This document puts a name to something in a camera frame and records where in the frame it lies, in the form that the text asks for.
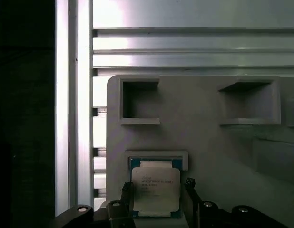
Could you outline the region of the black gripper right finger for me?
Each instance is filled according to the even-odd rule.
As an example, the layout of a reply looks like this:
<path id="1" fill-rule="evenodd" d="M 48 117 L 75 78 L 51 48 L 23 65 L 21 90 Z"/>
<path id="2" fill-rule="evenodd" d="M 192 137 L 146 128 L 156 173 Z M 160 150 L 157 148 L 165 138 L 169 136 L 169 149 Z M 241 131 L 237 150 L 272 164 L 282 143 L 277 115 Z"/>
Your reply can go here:
<path id="1" fill-rule="evenodd" d="M 195 179 L 185 182 L 185 218 L 190 228 L 285 228 L 286 225 L 247 205 L 230 212 L 214 202 L 202 200 L 195 190 Z"/>

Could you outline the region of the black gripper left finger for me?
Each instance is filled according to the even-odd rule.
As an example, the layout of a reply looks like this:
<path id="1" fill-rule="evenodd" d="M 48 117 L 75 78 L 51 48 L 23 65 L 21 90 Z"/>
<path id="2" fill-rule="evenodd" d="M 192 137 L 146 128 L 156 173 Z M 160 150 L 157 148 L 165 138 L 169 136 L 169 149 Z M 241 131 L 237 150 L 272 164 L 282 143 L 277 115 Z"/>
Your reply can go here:
<path id="1" fill-rule="evenodd" d="M 126 182 L 120 199 L 106 202 L 95 211 L 88 205 L 74 206 L 55 217 L 50 228 L 133 228 L 130 214 L 133 200 L 133 183 Z"/>

